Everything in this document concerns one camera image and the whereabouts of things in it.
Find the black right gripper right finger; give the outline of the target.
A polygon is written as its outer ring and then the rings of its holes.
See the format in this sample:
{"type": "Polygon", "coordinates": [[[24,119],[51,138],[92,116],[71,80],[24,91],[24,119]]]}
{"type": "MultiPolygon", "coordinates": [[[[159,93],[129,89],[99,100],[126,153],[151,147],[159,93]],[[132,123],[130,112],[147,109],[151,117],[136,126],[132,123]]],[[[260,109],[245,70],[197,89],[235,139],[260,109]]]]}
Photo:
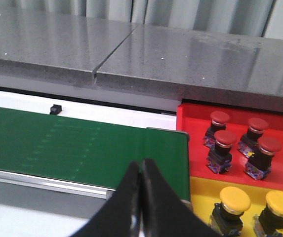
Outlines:
{"type": "Polygon", "coordinates": [[[141,210],[146,237],[218,237],[173,191],[152,159],[142,161],[141,210]]]}

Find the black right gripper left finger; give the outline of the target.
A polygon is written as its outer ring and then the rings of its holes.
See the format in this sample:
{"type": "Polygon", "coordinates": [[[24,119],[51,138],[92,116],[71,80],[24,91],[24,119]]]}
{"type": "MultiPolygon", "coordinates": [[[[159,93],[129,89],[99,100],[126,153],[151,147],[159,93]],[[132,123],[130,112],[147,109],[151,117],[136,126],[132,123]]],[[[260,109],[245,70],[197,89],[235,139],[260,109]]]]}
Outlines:
{"type": "Polygon", "coordinates": [[[139,165],[129,164],[121,182],[101,209],[73,237],[137,237],[140,231],[139,165]]]}

